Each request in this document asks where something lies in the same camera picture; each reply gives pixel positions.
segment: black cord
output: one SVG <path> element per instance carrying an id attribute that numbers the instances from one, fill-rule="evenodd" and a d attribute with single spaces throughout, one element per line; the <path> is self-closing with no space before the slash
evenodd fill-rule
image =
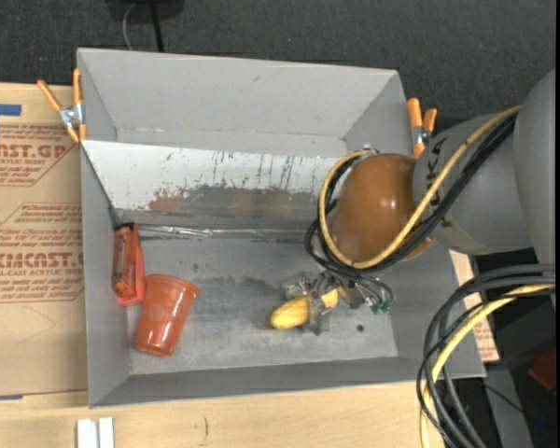
<path id="1" fill-rule="evenodd" d="M 158 52 L 164 53 L 164 44 L 161 39 L 160 17 L 158 15 L 158 8 L 156 0 L 149 0 L 149 8 L 151 10 L 151 19 L 153 20 L 153 29 L 156 33 L 156 43 L 158 45 Z"/>
<path id="2" fill-rule="evenodd" d="M 546 293 L 549 293 L 551 290 L 550 289 L 543 289 L 542 291 L 539 292 L 535 292 L 535 293 L 531 293 L 531 294 L 523 294 L 520 295 L 519 297 L 540 297 Z M 506 296 L 505 294 L 501 294 L 498 297 L 495 297 L 495 299 L 507 299 L 510 296 Z M 485 305 L 487 302 L 481 302 L 478 303 L 476 305 L 474 305 L 473 307 L 469 308 L 468 310 L 466 310 L 462 315 L 460 315 L 458 317 L 458 319 L 442 334 L 442 336 L 440 337 L 440 339 L 432 346 L 430 346 L 428 348 L 428 350 L 426 350 L 424 357 L 423 357 L 423 361 L 421 363 L 421 367 L 417 373 L 417 378 L 416 378 L 416 392 L 417 392 L 417 397 L 419 399 L 419 402 L 421 404 L 421 408 L 423 409 L 424 413 L 427 416 L 427 419 L 431 422 L 431 424 L 440 432 L 440 434 L 442 435 L 444 442 L 446 442 L 446 444 L 448 444 L 449 446 L 454 446 L 456 447 L 457 445 L 454 444 L 454 442 L 452 441 L 452 439 L 450 438 L 450 436 L 448 435 L 448 433 L 445 431 L 445 429 L 441 426 L 441 422 L 433 415 L 433 413 L 430 411 L 429 407 L 427 406 L 424 397 L 423 397 L 423 393 L 422 393 L 422 389 L 421 389 L 421 383 L 423 380 L 423 375 L 425 374 L 426 376 L 426 383 L 427 383 L 427 389 L 430 393 L 430 396 L 434 402 L 434 406 L 436 408 L 436 412 L 438 413 L 439 418 L 443 421 L 443 423 L 448 426 L 448 428 L 450 428 L 451 432 L 458 438 L 458 440 L 463 443 L 464 446 L 467 447 L 474 447 L 475 445 L 472 444 L 471 441 L 469 441 L 465 435 L 457 428 L 457 426 L 455 425 L 454 421 L 452 420 L 452 418 L 450 417 L 450 415 L 448 414 L 446 408 L 443 406 L 443 403 L 441 402 L 440 396 L 438 394 L 437 388 L 435 386 L 435 384 L 433 383 L 433 378 L 431 375 L 431 366 L 429 365 L 429 360 L 437 353 L 440 351 L 441 348 L 444 347 L 445 343 L 448 341 L 448 339 L 453 335 L 453 333 L 461 326 L 463 325 L 470 317 L 470 315 L 472 313 L 475 312 L 475 310 L 477 310 L 478 308 L 480 308 L 481 306 Z"/>
<path id="3" fill-rule="evenodd" d="M 427 389 L 429 390 L 430 395 L 434 400 L 436 411 L 440 414 L 443 423 L 446 426 L 448 426 L 448 428 L 450 428 L 450 430 L 455 434 L 455 436 L 461 442 L 464 443 L 465 446 L 473 446 L 473 445 L 471 441 L 467 440 L 467 438 L 460 432 L 460 430 L 458 430 L 454 421 L 448 415 L 448 412 L 446 411 L 443 404 L 441 403 L 440 397 L 437 393 L 436 386 L 432 379 L 431 367 L 428 365 L 428 361 L 433 354 L 435 354 L 443 347 L 447 339 L 454 332 L 454 329 L 459 327 L 460 324 L 463 323 L 469 317 L 470 313 L 473 312 L 479 305 L 482 305 L 483 302 L 482 304 L 478 304 L 475 307 L 467 310 L 449 328 L 447 327 L 447 323 L 446 323 L 448 314 L 450 313 L 450 311 L 452 310 L 452 308 L 456 303 L 464 299 L 470 293 L 484 292 L 487 290 L 494 291 L 502 288 L 506 288 L 510 290 L 511 287 L 515 287 L 515 286 L 518 287 L 527 284 L 555 284 L 555 278 L 553 276 L 535 275 L 536 273 L 546 273 L 552 270 L 553 270 L 552 264 L 548 264 L 548 265 L 530 264 L 526 266 L 508 267 L 504 269 L 498 269 L 490 273 L 484 273 L 474 279 L 469 280 L 467 283 L 463 284 L 449 298 L 449 300 L 440 308 L 440 310 L 434 315 L 434 317 L 432 318 L 429 324 L 429 328 L 427 329 L 426 340 L 424 344 L 424 354 L 425 354 L 424 360 L 422 362 L 421 368 L 417 376 L 417 383 L 418 383 L 417 396 L 420 397 L 420 403 L 422 404 L 422 408 L 424 408 L 424 412 L 427 414 L 427 418 L 431 421 L 431 423 L 434 426 L 439 425 L 439 422 L 435 419 L 435 417 L 433 417 L 431 413 L 428 413 L 428 409 L 425 404 L 425 401 L 422 400 L 423 396 L 420 391 L 420 383 L 421 383 L 422 375 L 425 374 L 427 379 Z M 543 291 L 537 292 L 535 294 L 524 294 L 520 297 L 536 296 L 544 292 L 547 292 L 547 290 L 544 289 Z M 498 294 L 496 296 L 496 298 L 508 298 L 508 297 L 509 296 L 507 296 L 506 294 Z M 439 339 L 435 344 L 431 345 L 431 340 L 433 338 L 434 332 L 438 325 L 440 325 Z M 455 391 L 451 393 L 451 396 L 453 397 L 453 399 L 458 399 L 458 396 Z M 470 424 L 470 421 L 466 417 L 464 411 L 461 412 L 459 412 L 459 410 L 456 411 L 459 414 L 461 421 L 463 421 L 463 426 L 467 425 L 464 421 L 465 419 L 467 419 L 467 421 Z M 439 431 L 440 434 L 443 436 L 443 432 L 444 432 L 443 428 L 439 429 Z M 472 432 L 475 431 L 471 425 L 471 430 L 469 431 L 469 434 L 474 439 L 475 437 L 471 434 Z M 477 443 L 478 446 L 483 446 L 483 443 L 481 441 L 480 442 L 475 441 L 475 442 Z"/>
<path id="4" fill-rule="evenodd" d="M 473 155 L 470 157 L 469 161 L 465 165 L 461 174 L 458 176 L 454 184 L 451 186 L 450 190 L 443 197 L 440 204 L 436 210 L 429 216 L 426 220 L 421 222 L 415 229 L 413 229 L 411 236 L 397 249 L 393 254 L 386 257 L 384 260 L 378 264 L 368 268 L 359 270 L 359 273 L 363 272 L 377 272 L 387 267 L 390 267 L 397 262 L 405 259 L 409 256 L 426 238 L 431 234 L 431 232 L 436 228 L 436 226 L 442 221 L 448 210 L 455 203 L 456 198 L 460 195 L 464 187 L 468 184 L 472 176 L 478 171 L 483 162 L 496 151 L 496 149 L 509 137 L 514 130 L 514 122 L 516 120 L 516 114 L 510 115 L 508 118 L 501 121 L 495 129 L 490 132 L 479 144 Z M 332 198 L 332 193 L 338 183 L 340 177 L 350 169 L 359 159 L 354 159 L 348 161 L 342 168 L 337 170 L 333 178 L 328 184 L 328 192 L 326 195 L 326 217 L 329 215 L 331 210 L 334 208 L 335 204 L 329 203 Z M 310 245 L 315 232 L 319 232 L 319 218 L 314 221 L 315 231 L 307 232 L 305 237 L 305 244 Z M 328 245 L 320 238 L 322 249 L 326 259 L 332 263 L 334 267 L 342 266 L 348 267 L 339 261 L 329 250 Z"/>

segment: white object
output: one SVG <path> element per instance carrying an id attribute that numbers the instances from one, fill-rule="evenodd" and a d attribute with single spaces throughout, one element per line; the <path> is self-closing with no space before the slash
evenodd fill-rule
<path id="1" fill-rule="evenodd" d="M 114 448 L 114 420 L 77 420 L 77 448 Z"/>

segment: orange plastic cup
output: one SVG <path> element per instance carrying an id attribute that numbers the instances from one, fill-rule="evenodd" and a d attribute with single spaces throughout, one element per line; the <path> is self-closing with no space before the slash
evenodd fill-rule
<path id="1" fill-rule="evenodd" d="M 148 275 L 135 348 L 156 357 L 172 355 L 196 297 L 199 289 L 191 282 L 160 273 Z"/>

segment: black carpet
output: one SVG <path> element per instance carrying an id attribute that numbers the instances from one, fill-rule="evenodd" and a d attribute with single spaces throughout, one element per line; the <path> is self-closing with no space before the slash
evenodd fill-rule
<path id="1" fill-rule="evenodd" d="M 126 49 L 128 0 L 0 0 L 0 81 L 70 84 L 78 47 Z M 170 0 L 167 52 L 398 69 L 438 123 L 518 105 L 555 67 L 556 0 Z M 135 49 L 156 51 L 147 3 Z"/>

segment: orange sphere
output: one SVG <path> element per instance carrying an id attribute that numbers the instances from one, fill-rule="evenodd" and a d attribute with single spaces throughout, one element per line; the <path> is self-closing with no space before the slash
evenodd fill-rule
<path id="1" fill-rule="evenodd" d="M 369 156 L 344 180 L 330 223 L 332 239 L 354 262 L 373 259 L 386 249 L 414 211 L 416 160 L 400 154 Z M 421 252 L 425 240 L 409 258 Z"/>

